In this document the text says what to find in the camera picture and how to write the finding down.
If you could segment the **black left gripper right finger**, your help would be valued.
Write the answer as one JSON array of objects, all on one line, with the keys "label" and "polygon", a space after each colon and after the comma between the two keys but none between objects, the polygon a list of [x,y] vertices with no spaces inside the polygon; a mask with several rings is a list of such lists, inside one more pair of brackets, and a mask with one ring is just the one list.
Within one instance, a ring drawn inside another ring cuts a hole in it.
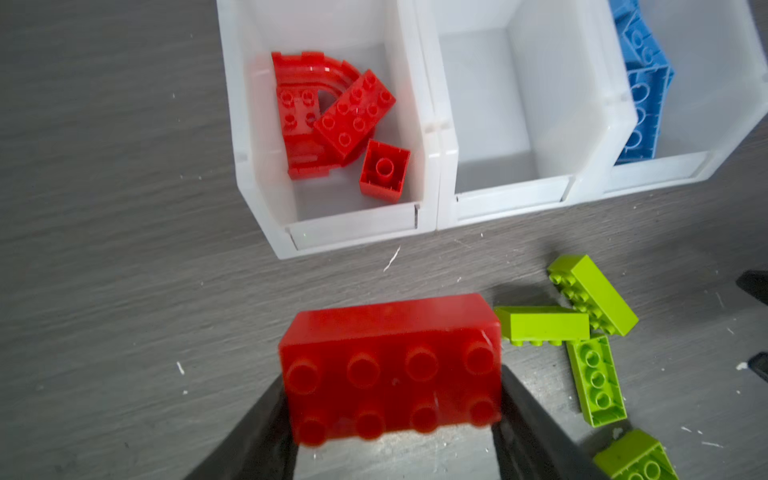
[{"label": "black left gripper right finger", "polygon": [[509,367],[501,367],[501,419],[492,428],[502,479],[604,479]]}]

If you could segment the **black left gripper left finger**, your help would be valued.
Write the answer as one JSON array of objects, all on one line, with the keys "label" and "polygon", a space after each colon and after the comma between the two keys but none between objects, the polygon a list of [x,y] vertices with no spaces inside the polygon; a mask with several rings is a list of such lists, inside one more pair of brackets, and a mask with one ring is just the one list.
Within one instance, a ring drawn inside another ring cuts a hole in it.
[{"label": "black left gripper left finger", "polygon": [[185,479],[292,480],[297,453],[283,381],[277,377],[219,446]]}]

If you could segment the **green lego brick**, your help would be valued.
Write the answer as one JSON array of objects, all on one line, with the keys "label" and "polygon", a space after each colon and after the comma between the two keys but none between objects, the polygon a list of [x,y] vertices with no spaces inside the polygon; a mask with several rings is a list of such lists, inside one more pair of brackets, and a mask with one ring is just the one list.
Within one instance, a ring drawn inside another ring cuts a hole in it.
[{"label": "green lego brick", "polygon": [[573,308],[588,315],[593,330],[626,336],[637,325],[638,316],[588,255],[561,255],[547,272]]},{"label": "green lego brick", "polygon": [[639,429],[614,441],[593,461],[610,479],[678,479],[661,442]]},{"label": "green lego brick", "polygon": [[560,346],[591,337],[589,317],[578,310],[561,306],[496,306],[493,311],[500,321],[502,337],[514,346]]},{"label": "green lego brick", "polygon": [[628,418],[609,339],[597,334],[567,343],[567,353],[585,421],[593,428]]}]

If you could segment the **blue lego brick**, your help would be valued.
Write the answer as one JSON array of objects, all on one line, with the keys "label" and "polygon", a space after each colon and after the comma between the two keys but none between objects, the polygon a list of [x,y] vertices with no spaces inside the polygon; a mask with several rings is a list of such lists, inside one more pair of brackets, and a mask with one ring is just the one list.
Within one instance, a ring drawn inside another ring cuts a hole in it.
[{"label": "blue lego brick", "polygon": [[638,1],[609,0],[609,7],[628,70],[669,65],[644,21]]},{"label": "blue lego brick", "polygon": [[674,71],[669,65],[628,71],[637,123],[616,161],[617,165],[650,160],[656,155],[663,106],[673,76]]}]

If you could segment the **red small lego brick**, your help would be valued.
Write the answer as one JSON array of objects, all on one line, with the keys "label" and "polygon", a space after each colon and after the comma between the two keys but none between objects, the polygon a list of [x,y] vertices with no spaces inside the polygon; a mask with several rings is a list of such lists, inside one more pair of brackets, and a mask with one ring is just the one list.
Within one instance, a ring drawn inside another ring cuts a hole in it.
[{"label": "red small lego brick", "polygon": [[402,196],[410,157],[407,149],[371,139],[359,180],[361,193],[397,203]]}]

